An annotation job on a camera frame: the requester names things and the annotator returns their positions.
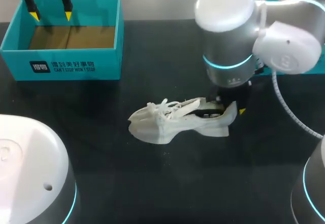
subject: white plastic cover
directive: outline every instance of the white plastic cover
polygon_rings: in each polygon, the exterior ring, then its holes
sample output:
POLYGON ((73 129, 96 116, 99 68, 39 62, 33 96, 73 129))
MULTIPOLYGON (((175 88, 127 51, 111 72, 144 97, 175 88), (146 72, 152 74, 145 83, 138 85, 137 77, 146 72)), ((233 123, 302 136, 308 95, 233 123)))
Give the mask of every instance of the white plastic cover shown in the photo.
POLYGON ((316 65, 321 45, 309 32, 276 21, 257 38, 253 54, 278 72, 300 74, 316 65))

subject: black surface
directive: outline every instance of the black surface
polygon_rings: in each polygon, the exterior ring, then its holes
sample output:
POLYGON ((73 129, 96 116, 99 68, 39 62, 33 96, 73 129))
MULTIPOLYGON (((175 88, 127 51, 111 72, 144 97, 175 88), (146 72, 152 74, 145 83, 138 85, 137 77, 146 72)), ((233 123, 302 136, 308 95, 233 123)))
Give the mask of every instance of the black surface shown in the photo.
MULTIPOLYGON (((0 114, 39 120, 62 138, 81 223, 294 224, 290 191, 318 140, 286 115, 271 78, 252 80, 230 137, 182 132, 168 145, 143 143, 127 130, 134 111, 206 96, 211 84, 192 20, 127 21, 124 40, 119 82, 16 83, 0 60, 0 114)), ((279 78, 288 105, 320 133, 324 83, 324 75, 279 78)))

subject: shoe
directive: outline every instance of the shoe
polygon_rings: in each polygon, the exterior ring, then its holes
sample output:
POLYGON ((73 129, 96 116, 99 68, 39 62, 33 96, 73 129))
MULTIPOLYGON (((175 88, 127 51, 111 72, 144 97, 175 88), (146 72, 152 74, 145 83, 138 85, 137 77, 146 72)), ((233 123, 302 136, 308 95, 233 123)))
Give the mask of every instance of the shoe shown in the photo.
POLYGON ((231 103, 222 115, 219 113, 210 114, 209 117, 196 115, 201 110, 211 110, 212 104, 207 103, 205 98, 175 103, 174 106, 166 106, 167 100, 160 105, 148 103, 147 108, 139 110, 141 113, 137 115, 138 118, 140 115, 147 117, 134 120, 134 115, 133 118, 131 116, 128 130, 135 138, 152 144, 168 144, 179 132, 187 130, 195 130, 204 136, 227 137, 228 126, 237 116, 236 102, 231 103))
POLYGON ((200 112, 204 112, 205 110, 218 110, 224 111, 224 107, 221 104, 218 104, 216 102, 206 102, 205 98, 195 98, 189 101, 185 101, 183 103, 180 103, 178 101, 173 101, 167 103, 167 99, 164 99, 161 104, 154 104, 154 103, 147 103, 147 106, 134 112, 130 117, 129 121, 138 121, 142 120, 148 117, 152 117, 152 115, 157 111, 157 112, 164 112, 164 114, 171 113, 172 111, 175 111, 184 105, 188 105, 191 102, 194 102, 196 100, 201 100, 200 106, 198 109, 200 109, 200 112))

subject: teal panel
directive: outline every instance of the teal panel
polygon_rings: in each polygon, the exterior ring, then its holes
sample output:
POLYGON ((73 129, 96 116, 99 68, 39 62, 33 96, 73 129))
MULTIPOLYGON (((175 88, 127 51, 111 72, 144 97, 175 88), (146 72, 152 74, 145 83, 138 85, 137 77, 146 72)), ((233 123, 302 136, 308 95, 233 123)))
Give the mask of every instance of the teal panel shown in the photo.
POLYGON ((35 23, 32 18, 33 17, 26 10, 25 2, 21 1, 8 27, 1 49, 28 49, 35 30, 35 23))

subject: blue led ring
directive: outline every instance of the blue led ring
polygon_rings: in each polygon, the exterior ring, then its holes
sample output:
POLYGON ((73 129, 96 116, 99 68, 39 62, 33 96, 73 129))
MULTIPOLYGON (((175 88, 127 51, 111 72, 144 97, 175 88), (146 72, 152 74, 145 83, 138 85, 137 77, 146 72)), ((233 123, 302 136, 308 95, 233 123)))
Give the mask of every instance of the blue led ring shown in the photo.
POLYGON ((304 190, 305 190, 305 194, 306 194, 306 197, 311 205, 311 207, 314 209, 314 211, 317 213, 317 215, 325 222, 325 218, 321 215, 321 213, 316 209, 316 207, 314 206, 313 202, 311 202, 311 199, 309 197, 309 194, 307 192, 307 188, 306 188, 306 179, 305 179, 305 173, 306 173, 306 167, 307 167, 307 164, 309 162, 310 158, 307 160, 306 164, 305 164, 305 167, 304 167, 304 173, 303 173, 303 184, 304 184, 304 190))
POLYGON ((212 62, 210 62, 205 55, 203 55, 203 60, 209 65, 212 66, 214 68, 218 68, 218 69, 232 69, 232 68, 237 68, 239 66, 241 66, 242 64, 246 63, 251 57, 253 56, 253 54, 251 54, 248 58, 246 58, 246 60, 242 61, 241 63, 238 63, 236 65, 232 65, 232 66, 219 66, 217 64, 214 64, 212 62))
POLYGON ((70 217, 70 215, 71 215, 71 213, 72 213, 72 210, 73 210, 73 208, 75 207, 75 204, 76 204, 76 198, 77 198, 77 183, 75 183, 75 189, 76 189, 76 190, 75 190, 75 198, 73 199, 73 203, 72 203, 71 209, 70 209, 68 215, 66 216, 66 218, 64 219, 64 221, 62 222, 62 224, 65 224, 65 223, 68 221, 68 219, 69 219, 69 217, 70 217))

